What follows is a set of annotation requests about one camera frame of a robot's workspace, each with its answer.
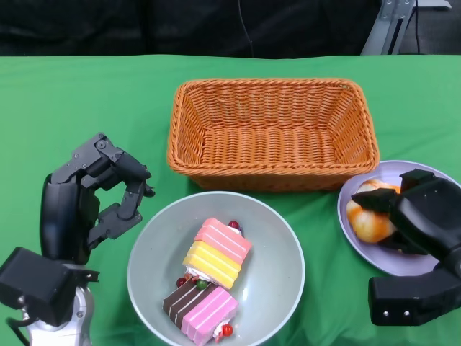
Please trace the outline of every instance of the lavender plate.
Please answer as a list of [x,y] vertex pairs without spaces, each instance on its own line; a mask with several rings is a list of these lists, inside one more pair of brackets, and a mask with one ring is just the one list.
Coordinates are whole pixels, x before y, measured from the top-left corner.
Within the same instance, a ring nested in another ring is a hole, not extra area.
[[430,255],[419,256],[412,254],[402,254],[392,249],[386,249],[376,244],[368,244],[360,241],[347,219],[346,204],[351,200],[351,196],[359,189],[359,186],[369,179],[379,179],[389,184],[399,185],[400,175],[413,169],[424,169],[435,173],[436,176],[451,180],[461,187],[456,181],[446,174],[423,164],[408,161],[382,161],[378,168],[371,173],[357,175],[344,184],[338,198],[338,217],[339,223],[349,243],[354,249],[365,258],[371,265],[381,269],[387,274],[395,276],[416,276],[434,269],[438,261]]

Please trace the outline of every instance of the table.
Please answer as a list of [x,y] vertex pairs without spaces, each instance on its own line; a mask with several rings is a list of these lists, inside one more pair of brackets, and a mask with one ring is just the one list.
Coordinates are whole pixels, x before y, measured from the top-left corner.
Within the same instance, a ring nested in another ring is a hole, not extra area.
[[452,5],[447,0],[419,0],[420,7],[451,9]]
[[[39,252],[38,220],[45,176],[71,151],[104,131],[153,173],[157,196],[144,199],[143,224],[92,254],[101,271],[91,284],[97,306],[95,346],[159,346],[127,294],[130,250],[142,226],[165,205],[198,191],[166,165],[174,91],[212,77],[344,77],[364,90],[381,157],[417,161],[461,181],[461,57],[356,56],[259,61],[183,56],[0,58],[0,262],[16,246]],[[102,208],[123,188],[99,193]],[[270,346],[447,346],[461,343],[461,310],[423,327],[370,323],[367,281],[381,272],[346,241],[336,215],[337,192],[251,194],[275,208],[303,246],[306,282],[297,311]],[[0,307],[0,320],[19,318]],[[5,324],[2,344],[19,345]]]

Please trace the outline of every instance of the cake slice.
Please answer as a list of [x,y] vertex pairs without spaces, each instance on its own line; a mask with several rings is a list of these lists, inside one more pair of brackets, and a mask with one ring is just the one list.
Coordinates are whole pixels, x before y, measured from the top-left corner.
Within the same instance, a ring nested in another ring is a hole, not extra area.
[[226,226],[216,218],[207,219],[194,240],[209,244],[238,265],[243,264],[251,248],[251,243],[237,229]]
[[203,346],[222,333],[222,325],[237,314],[237,307],[238,302],[222,287],[217,287],[184,316],[181,331],[195,344]]
[[238,302],[223,288],[208,283],[200,290],[192,280],[164,299],[163,309],[170,320],[198,346],[222,334],[237,312]]
[[241,270],[239,264],[204,241],[194,242],[182,264],[200,271],[227,289],[232,288]]

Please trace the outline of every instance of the robotic hand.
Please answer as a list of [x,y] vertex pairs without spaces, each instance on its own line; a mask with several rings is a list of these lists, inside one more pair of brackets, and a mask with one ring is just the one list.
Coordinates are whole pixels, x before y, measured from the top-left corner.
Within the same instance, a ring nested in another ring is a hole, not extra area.
[[352,200],[387,213],[415,253],[439,263],[420,276],[370,279],[370,316],[381,326],[417,326],[461,306],[461,188],[419,169],[401,177],[400,194],[379,189]]
[[[98,272],[85,269],[91,250],[141,222],[138,206],[155,192],[151,173],[103,133],[72,153],[45,179],[40,214],[42,256],[17,247],[0,267],[0,302],[21,309],[7,324],[24,345],[90,346],[94,301],[87,284]],[[95,191],[125,183],[122,202],[99,213]],[[27,327],[31,342],[20,332]]]

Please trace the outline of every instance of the wicker basket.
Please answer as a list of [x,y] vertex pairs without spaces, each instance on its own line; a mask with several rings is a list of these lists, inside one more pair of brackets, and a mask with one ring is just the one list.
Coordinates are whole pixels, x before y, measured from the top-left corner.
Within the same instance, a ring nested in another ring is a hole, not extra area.
[[167,161],[206,190],[335,190],[377,167],[363,92],[343,79],[182,84]]

